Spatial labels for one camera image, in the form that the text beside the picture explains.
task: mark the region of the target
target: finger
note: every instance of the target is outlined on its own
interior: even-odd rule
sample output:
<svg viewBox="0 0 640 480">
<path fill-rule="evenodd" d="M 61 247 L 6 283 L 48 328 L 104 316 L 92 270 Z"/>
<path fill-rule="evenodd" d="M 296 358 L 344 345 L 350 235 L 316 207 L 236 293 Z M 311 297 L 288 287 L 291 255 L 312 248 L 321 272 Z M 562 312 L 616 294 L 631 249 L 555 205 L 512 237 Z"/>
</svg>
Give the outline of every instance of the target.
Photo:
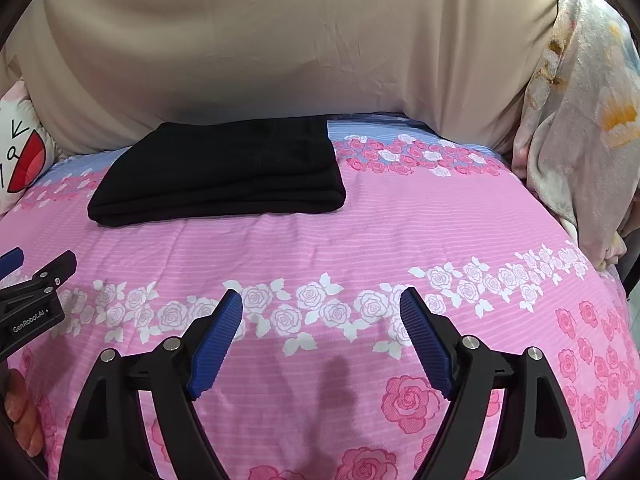
<svg viewBox="0 0 640 480">
<path fill-rule="evenodd" d="M 31 443 L 31 437 L 38 423 L 38 412 L 33 401 L 28 400 L 27 407 L 24 409 L 20 420 L 14 424 L 14 437 L 20 444 L 20 447 L 27 451 Z"/>
<path fill-rule="evenodd" d="M 36 430 L 33 432 L 33 436 L 31 437 L 31 442 L 29 443 L 29 449 L 27 453 L 30 457 L 34 457 L 40 454 L 44 448 L 44 435 L 42 434 L 42 429 L 40 426 L 36 427 Z"/>
<path fill-rule="evenodd" d="M 4 410 L 12 422 L 17 422 L 24 411 L 29 394 L 24 377 L 18 370 L 9 370 L 7 379 L 7 393 L 4 400 Z"/>
</svg>

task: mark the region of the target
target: ribbed blue rubber pad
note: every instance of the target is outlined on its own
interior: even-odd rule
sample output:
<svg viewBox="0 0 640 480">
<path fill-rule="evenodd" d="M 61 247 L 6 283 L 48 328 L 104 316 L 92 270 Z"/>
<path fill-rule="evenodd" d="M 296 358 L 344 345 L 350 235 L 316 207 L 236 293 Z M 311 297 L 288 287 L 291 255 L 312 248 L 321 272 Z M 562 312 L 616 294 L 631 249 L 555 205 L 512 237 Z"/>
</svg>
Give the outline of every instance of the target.
<svg viewBox="0 0 640 480">
<path fill-rule="evenodd" d="M 400 317 L 431 386 L 449 399 L 454 388 L 451 358 L 408 290 L 400 296 Z"/>
<path fill-rule="evenodd" d="M 18 247 L 0 256 L 0 280 L 7 277 L 24 263 L 24 254 Z"/>
<path fill-rule="evenodd" d="M 231 346 L 238 326 L 242 321 L 242 298 L 237 292 L 228 296 L 228 301 L 221 301 L 216 310 L 218 317 L 209 327 L 191 362 L 191 381 L 187 391 L 193 399 L 209 390 L 222 366 L 226 352 Z"/>
</svg>

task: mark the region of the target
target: floral bedsheet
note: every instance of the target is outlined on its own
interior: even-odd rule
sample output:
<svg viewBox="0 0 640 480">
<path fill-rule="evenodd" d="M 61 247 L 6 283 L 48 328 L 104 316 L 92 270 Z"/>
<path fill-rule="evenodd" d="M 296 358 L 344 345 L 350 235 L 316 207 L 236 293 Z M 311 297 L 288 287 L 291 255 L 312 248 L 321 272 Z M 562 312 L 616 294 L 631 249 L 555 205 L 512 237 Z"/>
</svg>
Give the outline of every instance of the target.
<svg viewBox="0 0 640 480">
<path fill-rule="evenodd" d="M 640 411 L 640 362 L 617 277 L 597 273 L 497 155 L 390 117 L 332 121 L 347 189 L 335 213 L 186 219 L 100 228 L 86 206 L 121 152 L 63 161 L 0 221 L 24 267 L 71 249 L 66 318 L 14 354 L 46 434 L 50 476 L 103 348 L 144 352 L 211 313 L 228 288 L 244 318 L 196 403 L 230 478 L 404 480 L 447 409 L 399 317 L 413 285 L 433 312 L 491 348 L 541 348 L 574 416 L 588 478 Z M 502 393 L 491 398 L 468 479 L 482 475 Z M 174 473 L 149 396 L 159 472 Z"/>
</svg>

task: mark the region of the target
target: pink rose print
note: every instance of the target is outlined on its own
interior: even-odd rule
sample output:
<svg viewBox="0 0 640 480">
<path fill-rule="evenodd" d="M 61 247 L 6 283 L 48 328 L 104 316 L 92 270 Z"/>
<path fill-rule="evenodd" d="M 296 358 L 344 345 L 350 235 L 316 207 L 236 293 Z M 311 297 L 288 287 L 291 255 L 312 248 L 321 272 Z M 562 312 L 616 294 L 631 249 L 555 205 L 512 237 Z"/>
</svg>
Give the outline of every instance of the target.
<svg viewBox="0 0 640 480">
<path fill-rule="evenodd" d="M 382 398 L 382 413 L 405 434 L 418 433 L 440 411 L 436 391 L 422 377 L 391 377 Z"/>
<path fill-rule="evenodd" d="M 49 441 L 56 436 L 56 416 L 53 412 L 53 407 L 49 402 L 49 397 L 42 396 L 36 403 L 36 408 L 40 413 L 40 423 L 42 424 L 42 433 L 44 433 L 45 440 Z"/>
<path fill-rule="evenodd" d="M 602 459 L 599 455 L 594 456 L 591 460 L 589 460 L 589 465 L 587 466 L 587 480 L 596 480 L 600 475 L 600 464 L 602 463 Z"/>
<path fill-rule="evenodd" d="M 620 430 L 620 439 L 622 442 L 626 442 L 631 434 L 631 421 L 629 419 L 625 420 L 622 424 L 622 429 Z"/>
<path fill-rule="evenodd" d="M 578 420 L 583 430 L 590 428 L 596 421 L 596 402 L 588 395 L 583 395 L 580 399 L 580 411 Z"/>
<path fill-rule="evenodd" d="M 569 339 L 575 339 L 575 319 L 574 316 L 568 310 L 559 308 L 556 310 L 556 318 L 558 319 L 558 326 L 562 333 L 569 336 Z"/>
<path fill-rule="evenodd" d="M 607 402 L 609 401 L 609 393 L 604 388 L 604 386 L 596 386 L 595 390 L 593 391 L 593 396 L 595 397 L 595 401 L 596 401 L 596 409 L 600 413 L 604 413 L 605 410 L 607 409 Z"/>
<path fill-rule="evenodd" d="M 355 154 L 356 152 L 354 152 L 353 150 L 349 150 L 347 148 L 338 148 L 338 150 L 335 152 L 335 155 L 337 156 L 351 156 Z"/>
<path fill-rule="evenodd" d="M 620 320 L 618 319 L 618 313 L 612 309 L 607 309 L 607 314 L 609 314 L 609 324 L 613 330 L 620 332 Z"/>
<path fill-rule="evenodd" d="M 618 374 L 611 374 L 609 376 L 609 395 L 618 400 L 620 396 L 620 376 Z"/>
<path fill-rule="evenodd" d="M 486 416 L 494 416 L 500 412 L 500 392 L 492 390 L 489 397 L 489 407 L 486 410 Z"/>
<path fill-rule="evenodd" d="M 611 345 L 607 347 L 607 364 L 611 368 L 618 368 L 618 352 Z"/>
<path fill-rule="evenodd" d="M 633 381 L 633 377 L 624 361 L 620 361 L 618 363 L 618 373 L 620 374 L 620 382 L 622 382 L 625 386 L 629 386 L 629 383 Z"/>
<path fill-rule="evenodd" d="M 369 139 L 367 141 L 367 144 L 371 147 L 372 150 L 381 150 L 382 148 L 385 147 L 385 145 L 382 144 L 382 142 L 376 139 Z"/>
<path fill-rule="evenodd" d="M 419 160 L 418 164 L 427 170 L 434 170 L 438 165 L 432 160 Z"/>
<path fill-rule="evenodd" d="M 409 156 L 409 155 L 402 155 L 400 157 L 400 162 L 410 166 L 411 168 L 415 168 L 418 165 L 418 162 L 412 156 Z"/>
<path fill-rule="evenodd" d="M 371 162 L 369 162 L 367 164 L 367 168 L 373 171 L 373 173 L 377 173 L 377 174 L 385 173 L 385 171 L 389 171 L 389 168 L 386 164 L 379 161 L 375 161 L 375 160 L 372 160 Z"/>
<path fill-rule="evenodd" d="M 171 462 L 169 459 L 169 454 L 167 453 L 166 447 L 164 445 L 164 440 L 162 439 L 162 433 L 160 431 L 160 424 L 158 424 L 158 420 L 154 420 L 154 423 L 151 425 L 151 439 L 160 446 L 160 451 L 164 460 L 166 462 Z"/>
<path fill-rule="evenodd" d="M 362 148 L 364 148 L 364 144 L 358 139 L 347 140 L 347 146 L 353 148 L 354 150 L 361 150 Z"/>
<path fill-rule="evenodd" d="M 576 389 L 573 386 L 565 386 L 562 389 L 562 394 L 564 395 L 566 403 L 569 406 L 569 411 L 575 413 L 578 409 L 579 401 L 578 392 L 576 391 Z"/>
<path fill-rule="evenodd" d="M 483 173 L 488 173 L 488 174 L 493 175 L 493 176 L 500 176 L 500 171 L 496 170 L 495 168 L 491 168 L 491 167 L 482 168 L 482 172 Z"/>
<path fill-rule="evenodd" d="M 49 466 L 49 478 L 55 480 L 58 478 L 60 458 L 62 457 L 62 448 L 65 445 L 65 439 L 56 434 L 52 439 L 47 440 L 44 450 L 44 458 Z"/>
<path fill-rule="evenodd" d="M 587 325 L 591 325 L 596 328 L 598 326 L 598 315 L 596 314 L 596 309 L 593 307 L 593 303 L 589 301 L 581 301 L 579 307 L 582 320 Z"/>
<path fill-rule="evenodd" d="M 380 154 L 373 150 L 362 150 L 360 154 L 367 160 L 380 160 Z"/>
<path fill-rule="evenodd" d="M 604 444 L 604 440 L 607 437 L 607 427 L 604 425 L 604 422 L 596 422 L 593 425 L 593 438 L 591 442 L 593 442 L 593 447 L 597 447 L 598 449 L 602 448 L 602 444 Z"/>
<path fill-rule="evenodd" d="M 359 158 L 348 158 L 347 164 L 349 164 L 356 171 L 367 170 L 367 167 L 360 161 Z"/>
<path fill-rule="evenodd" d="M 593 347 L 591 346 L 591 343 L 589 343 L 589 341 L 587 341 L 585 338 L 579 337 L 578 349 L 579 349 L 578 353 L 580 354 L 581 359 L 585 363 L 590 365 L 591 361 L 593 360 Z"/>
<path fill-rule="evenodd" d="M 359 447 L 348 449 L 342 456 L 334 480 L 396 480 L 396 456 L 384 449 Z"/>
<path fill-rule="evenodd" d="M 603 383 L 609 377 L 609 367 L 602 357 L 593 360 L 593 367 L 596 370 L 596 377 Z"/>
<path fill-rule="evenodd" d="M 422 152 L 417 148 L 417 146 L 409 146 L 406 152 L 413 158 L 422 158 Z"/>
<path fill-rule="evenodd" d="M 575 383 L 576 372 L 578 371 L 578 359 L 575 358 L 573 350 L 564 349 L 558 352 L 558 361 L 562 377 L 566 377 Z"/>
<path fill-rule="evenodd" d="M 422 462 L 427 457 L 427 453 L 429 452 L 431 446 L 433 445 L 433 441 L 436 440 L 436 434 L 431 434 L 426 436 L 422 440 L 422 445 L 420 446 L 420 452 L 414 458 L 414 469 L 420 469 Z"/>
<path fill-rule="evenodd" d="M 609 439 L 607 440 L 607 454 L 613 458 L 618 451 L 618 441 L 620 440 L 620 435 L 618 434 L 618 430 L 611 430 L 609 433 Z"/>
<path fill-rule="evenodd" d="M 33 352 L 27 346 L 22 350 L 22 354 L 20 355 L 20 364 L 18 365 L 18 371 L 22 374 L 25 380 L 27 375 L 29 375 L 29 370 L 31 369 L 32 364 Z"/>
<path fill-rule="evenodd" d="M 292 471 L 279 472 L 270 465 L 261 465 L 249 469 L 248 480 L 306 480 L 301 474 Z"/>
<path fill-rule="evenodd" d="M 411 175 L 414 172 L 414 170 L 412 170 L 408 166 L 402 166 L 397 162 L 392 162 L 389 166 L 389 169 L 391 171 L 395 171 L 398 175 Z"/>
<path fill-rule="evenodd" d="M 604 332 L 604 335 L 607 336 L 607 339 L 609 341 L 613 341 L 613 329 L 611 328 L 611 325 L 609 323 L 607 323 L 606 321 L 604 321 L 604 319 L 601 321 L 602 323 L 602 331 Z"/>
</svg>

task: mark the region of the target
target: white rose print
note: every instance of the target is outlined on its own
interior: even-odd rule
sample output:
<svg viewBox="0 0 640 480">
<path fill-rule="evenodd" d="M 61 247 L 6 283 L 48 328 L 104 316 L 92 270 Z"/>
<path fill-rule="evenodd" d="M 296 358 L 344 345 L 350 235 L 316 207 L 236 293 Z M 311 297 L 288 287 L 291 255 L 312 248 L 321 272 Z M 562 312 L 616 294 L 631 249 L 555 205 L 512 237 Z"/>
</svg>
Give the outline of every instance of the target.
<svg viewBox="0 0 640 480">
<path fill-rule="evenodd" d="M 273 293 L 264 283 L 243 288 L 241 296 L 244 310 L 254 314 L 263 313 L 273 301 Z"/>
<path fill-rule="evenodd" d="M 87 305 L 86 307 L 84 307 L 84 309 L 80 313 L 80 323 L 83 325 L 91 323 L 92 319 L 94 318 L 94 314 L 95 314 L 95 307 L 92 307 L 91 305 Z"/>
<path fill-rule="evenodd" d="M 429 283 L 436 290 L 451 288 L 452 276 L 442 267 L 433 267 L 433 269 L 427 270 L 426 275 Z"/>
<path fill-rule="evenodd" d="M 460 282 L 458 283 L 457 293 L 462 298 L 465 298 L 467 303 L 474 304 L 480 299 L 478 288 L 473 283 L 468 282 L 467 280 L 460 280 Z"/>
<path fill-rule="evenodd" d="M 320 319 L 329 327 L 344 325 L 351 316 L 351 307 L 340 300 L 331 299 L 320 307 Z"/>
<path fill-rule="evenodd" d="M 156 317 L 158 318 L 158 327 L 162 332 L 187 328 L 187 307 L 180 301 L 170 301 L 158 310 Z"/>
<path fill-rule="evenodd" d="M 386 332 L 392 341 L 397 341 L 402 346 L 411 346 L 411 338 L 409 338 L 409 335 L 406 331 L 406 328 L 404 327 L 404 323 L 402 323 L 402 319 L 400 319 L 400 316 L 393 316 L 391 318 L 389 328 Z"/>
<path fill-rule="evenodd" d="M 439 294 L 427 294 L 424 303 L 433 314 L 444 314 L 447 311 L 447 305 Z"/>
<path fill-rule="evenodd" d="M 302 310 L 315 310 L 320 308 L 322 302 L 326 299 L 324 287 L 317 282 L 311 282 L 303 285 L 296 290 L 298 298 L 298 307 Z"/>
<path fill-rule="evenodd" d="M 560 249 L 558 251 L 558 256 L 567 265 L 573 265 L 578 261 L 578 255 L 573 249 Z"/>
<path fill-rule="evenodd" d="M 515 274 L 504 267 L 498 269 L 498 280 L 508 288 L 516 288 L 518 286 L 518 280 L 516 279 Z"/>
<path fill-rule="evenodd" d="M 113 328 L 118 326 L 124 319 L 125 310 L 124 306 L 120 303 L 113 305 L 107 310 L 107 326 Z"/>
<path fill-rule="evenodd" d="M 199 317 L 210 316 L 218 305 L 217 301 L 210 300 L 209 298 L 196 298 L 190 296 L 187 298 L 187 302 L 192 306 L 189 310 L 190 322 Z"/>
<path fill-rule="evenodd" d="M 271 325 L 280 336 L 289 336 L 300 331 L 302 313 L 288 304 L 281 304 L 271 313 Z"/>
<path fill-rule="evenodd" d="M 375 290 L 363 290 L 353 302 L 353 307 L 368 323 L 374 323 L 392 314 L 388 298 Z"/>
<path fill-rule="evenodd" d="M 542 263 L 540 264 L 540 270 L 541 270 L 542 272 L 544 272 L 544 273 L 545 273 L 545 276 L 547 276 L 548 278 L 551 278 L 551 276 L 552 276 L 552 275 L 553 275 L 553 273 L 554 273 L 554 271 L 553 271 L 553 269 L 551 268 L 551 266 L 550 266 L 548 263 L 546 263 L 546 262 L 542 262 Z"/>
<path fill-rule="evenodd" d="M 484 279 L 482 281 L 484 283 L 484 286 L 487 288 L 489 292 L 493 294 L 500 294 L 500 291 L 502 290 L 502 285 L 500 284 L 500 281 L 498 280 L 498 278 L 494 278 L 490 274 L 485 274 Z"/>
<path fill-rule="evenodd" d="M 474 264 L 466 264 L 462 267 L 462 271 L 469 278 L 469 281 L 472 283 L 481 283 L 482 282 L 482 270 L 480 270 Z"/>
<path fill-rule="evenodd" d="M 513 271 L 514 276 L 518 280 L 519 285 L 522 285 L 523 283 L 527 283 L 529 281 L 529 275 L 527 274 L 527 271 L 524 270 L 524 267 L 521 266 L 520 264 L 515 264 L 514 266 L 511 266 L 511 270 Z"/>
<path fill-rule="evenodd" d="M 134 316 L 134 324 L 137 328 L 142 328 L 143 326 L 149 326 L 149 324 L 153 321 L 154 311 L 151 310 L 148 306 L 145 306 L 139 309 Z"/>
</svg>

